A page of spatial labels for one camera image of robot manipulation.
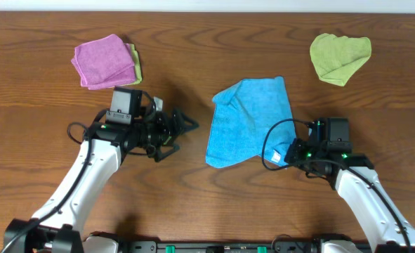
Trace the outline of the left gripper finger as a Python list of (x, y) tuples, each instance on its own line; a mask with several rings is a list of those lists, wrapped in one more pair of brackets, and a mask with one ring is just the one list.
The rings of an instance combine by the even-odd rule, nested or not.
[(162, 152), (161, 148), (158, 147), (156, 149), (156, 153), (155, 153), (155, 156), (154, 156), (154, 160), (155, 160), (155, 162), (161, 162), (162, 160), (165, 160), (167, 157), (169, 157), (170, 155), (176, 153), (179, 150), (180, 150), (180, 147), (177, 144), (173, 144), (170, 147), (170, 149), (167, 150), (167, 151), (165, 151), (165, 152)]
[(173, 114), (173, 125), (176, 135), (182, 135), (186, 132), (193, 131), (199, 127), (198, 122), (188, 117), (178, 108), (175, 108)]

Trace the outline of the blue microfiber cloth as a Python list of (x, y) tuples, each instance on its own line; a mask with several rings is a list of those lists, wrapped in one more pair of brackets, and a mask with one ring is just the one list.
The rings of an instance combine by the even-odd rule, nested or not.
[(296, 137), (284, 78), (243, 79), (212, 98), (206, 163), (217, 169), (260, 156), (283, 166)]

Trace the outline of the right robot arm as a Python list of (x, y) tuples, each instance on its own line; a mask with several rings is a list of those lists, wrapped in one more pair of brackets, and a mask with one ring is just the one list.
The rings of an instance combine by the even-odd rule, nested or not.
[(308, 139), (295, 138), (284, 161), (319, 177), (349, 206), (373, 252), (415, 252), (415, 228), (383, 189), (374, 165), (354, 153), (346, 118), (304, 122)]

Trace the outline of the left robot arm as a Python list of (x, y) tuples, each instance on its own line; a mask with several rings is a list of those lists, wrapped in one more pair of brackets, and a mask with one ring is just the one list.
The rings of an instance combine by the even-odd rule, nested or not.
[(83, 128), (74, 164), (46, 203), (29, 221), (13, 219), (3, 252), (131, 252), (130, 243), (109, 233), (82, 239), (84, 224), (110, 177), (137, 148), (160, 162), (178, 151), (175, 140), (198, 123), (147, 92), (116, 87), (111, 106)]

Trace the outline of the folded green microfiber cloth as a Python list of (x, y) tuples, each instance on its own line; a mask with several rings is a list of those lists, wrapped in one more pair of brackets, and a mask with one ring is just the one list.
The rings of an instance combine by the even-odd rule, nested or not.
[(143, 80), (140, 58), (139, 58), (138, 52), (134, 44), (128, 44), (128, 47), (131, 51), (131, 57), (134, 62), (134, 71), (135, 71), (135, 76), (136, 76), (136, 80), (132, 82), (131, 85), (136, 85), (136, 84), (141, 83)]

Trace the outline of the folded purple microfiber cloth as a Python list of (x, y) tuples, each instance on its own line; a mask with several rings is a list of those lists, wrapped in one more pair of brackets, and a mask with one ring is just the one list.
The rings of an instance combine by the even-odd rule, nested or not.
[(77, 46), (71, 63), (81, 86), (89, 90), (131, 85), (136, 80), (128, 44), (115, 34)]

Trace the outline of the crumpled green microfiber cloth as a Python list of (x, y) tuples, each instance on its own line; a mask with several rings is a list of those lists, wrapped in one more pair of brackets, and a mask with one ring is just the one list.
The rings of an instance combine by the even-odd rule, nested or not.
[(324, 33), (310, 45), (310, 59), (319, 80), (341, 87), (370, 59), (371, 52), (371, 41), (367, 37), (337, 37)]

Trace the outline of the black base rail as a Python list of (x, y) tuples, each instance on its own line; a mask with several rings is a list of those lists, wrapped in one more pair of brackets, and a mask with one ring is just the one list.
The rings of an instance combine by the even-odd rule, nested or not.
[(342, 234), (323, 234), (310, 240), (277, 235), (272, 242), (162, 242), (158, 238), (126, 240), (118, 235), (94, 232), (82, 242), (85, 252), (118, 253), (242, 253), (242, 252), (321, 252), (321, 244), (337, 240), (350, 242)]

